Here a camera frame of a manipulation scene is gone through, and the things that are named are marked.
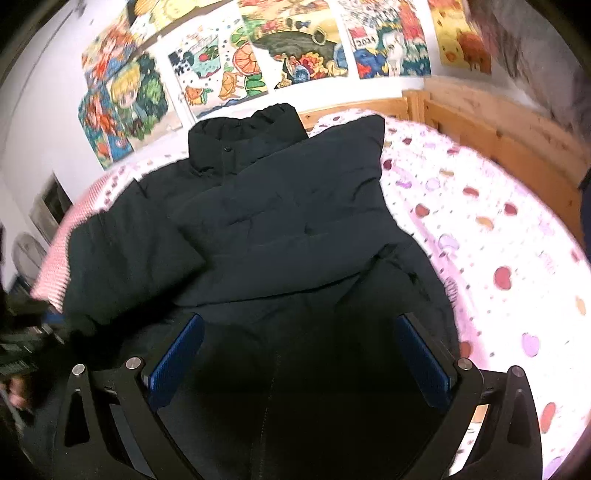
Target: jacket sleeve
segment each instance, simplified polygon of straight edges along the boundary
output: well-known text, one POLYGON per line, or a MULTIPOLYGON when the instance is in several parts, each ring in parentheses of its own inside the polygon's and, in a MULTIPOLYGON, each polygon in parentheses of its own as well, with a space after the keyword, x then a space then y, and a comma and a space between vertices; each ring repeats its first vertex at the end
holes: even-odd
POLYGON ((70 283, 63 303, 74 330, 96 324, 157 297, 201 269, 205 261, 158 206, 132 182, 111 209, 72 232, 70 283))

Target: jacket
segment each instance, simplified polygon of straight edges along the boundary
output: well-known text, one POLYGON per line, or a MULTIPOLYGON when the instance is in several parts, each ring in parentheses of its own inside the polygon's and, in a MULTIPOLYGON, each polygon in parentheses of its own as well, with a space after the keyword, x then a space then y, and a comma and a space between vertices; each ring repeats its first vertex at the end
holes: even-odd
POLYGON ((454 355, 457 332, 386 207, 383 141, 377 115, 308 138, 286 104, 202 121, 189 158, 73 231, 72 327, 91 335, 148 301, 170 305, 168 322, 204 318, 159 415, 205 478, 395 478, 436 429, 391 320, 415 313, 454 355))

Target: children's artwork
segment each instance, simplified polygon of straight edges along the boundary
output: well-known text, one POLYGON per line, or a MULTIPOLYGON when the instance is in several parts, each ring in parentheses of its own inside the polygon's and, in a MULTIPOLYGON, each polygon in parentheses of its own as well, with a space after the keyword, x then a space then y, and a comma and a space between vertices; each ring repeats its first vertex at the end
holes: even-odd
POLYGON ((127 11, 131 33, 141 44, 195 8, 203 8, 217 1, 219 0, 129 0, 127 11))
POLYGON ((468 25, 460 0, 428 0, 443 65, 491 73, 491 56, 468 25))
POLYGON ((324 0, 238 0, 246 33, 277 61, 275 88, 348 73, 336 21, 324 0))
POLYGON ((182 126, 156 62, 148 53, 121 69, 107 83, 107 89, 135 151, 182 126))
POLYGON ((267 91, 234 4, 193 18, 167 35, 168 58, 196 118, 267 91))
POLYGON ((78 118, 92 150, 105 170, 132 152, 105 85, 86 94, 78 108, 78 118))
POLYGON ((86 83, 93 89, 111 78, 137 49, 127 10, 105 28, 82 54, 82 70, 86 83))
POLYGON ((144 53, 86 94, 78 118, 104 169, 181 127, 154 59, 144 53))
POLYGON ((412 0, 339 0, 361 79, 431 75, 412 0))

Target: wall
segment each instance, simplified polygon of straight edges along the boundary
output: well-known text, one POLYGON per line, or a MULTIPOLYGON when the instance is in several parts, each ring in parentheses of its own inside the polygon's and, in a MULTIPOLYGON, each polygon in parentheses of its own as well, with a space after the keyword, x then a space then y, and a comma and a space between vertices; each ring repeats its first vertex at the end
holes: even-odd
POLYGON ((27 220, 18 209, 14 198, 10 194, 4 179, 0 175, 0 223, 4 225, 4 244, 2 246, 2 286, 8 288, 17 271, 12 263, 12 243, 21 232, 29 232, 27 220))
MULTIPOLYGON (((329 0, 329 3, 337 12, 336 0, 329 0)), ((500 87, 519 101, 531 103, 498 65, 493 65, 492 76, 443 67, 427 0, 415 0, 415 4, 431 53, 433 74, 481 80, 500 87)), ((102 174, 78 122, 78 105, 86 92, 80 55, 124 6, 125 0, 88 0, 85 13, 79 17, 73 12, 76 2, 70 1, 35 35, 0 89, 0 170, 23 212, 29 212, 52 172, 74 201, 102 174)), ((338 15, 337 23, 341 37, 347 41, 338 15)), ((278 102, 289 102, 303 111, 346 101, 397 97, 403 89, 423 85, 422 79, 410 77, 360 81, 351 51, 347 51, 347 60, 349 77, 274 90, 261 98, 218 110, 212 116, 245 116, 278 102)), ((133 155, 148 156, 186 148, 187 130, 193 120, 181 111, 180 88, 174 76, 167 85, 182 116, 184 130, 133 155)))

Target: wooden bed frame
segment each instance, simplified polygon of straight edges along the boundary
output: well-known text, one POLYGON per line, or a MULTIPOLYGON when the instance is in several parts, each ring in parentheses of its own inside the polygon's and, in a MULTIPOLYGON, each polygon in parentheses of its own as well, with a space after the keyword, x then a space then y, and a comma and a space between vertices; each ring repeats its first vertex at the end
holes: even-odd
POLYGON ((343 103, 300 118, 310 130, 322 116, 347 108, 420 122, 477 150, 534 192, 583 245, 578 185, 591 155, 553 121, 509 99, 437 77, 426 79, 424 90, 404 90, 400 98, 343 103))

